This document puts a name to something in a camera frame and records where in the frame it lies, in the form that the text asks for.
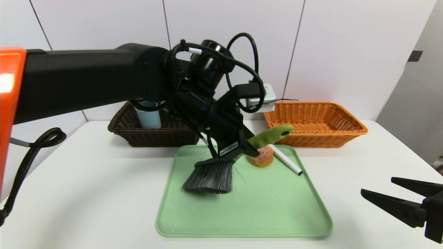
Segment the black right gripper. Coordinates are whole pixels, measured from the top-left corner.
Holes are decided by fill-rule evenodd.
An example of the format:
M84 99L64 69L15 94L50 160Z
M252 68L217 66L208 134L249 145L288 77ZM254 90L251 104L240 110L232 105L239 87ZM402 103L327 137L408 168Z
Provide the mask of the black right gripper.
M397 197L361 189L360 194L366 200L399 219L411 228L425 227L425 237L442 244L443 241L443 185L401 177L392 177L391 183L397 184L425 198L421 204L402 200Z

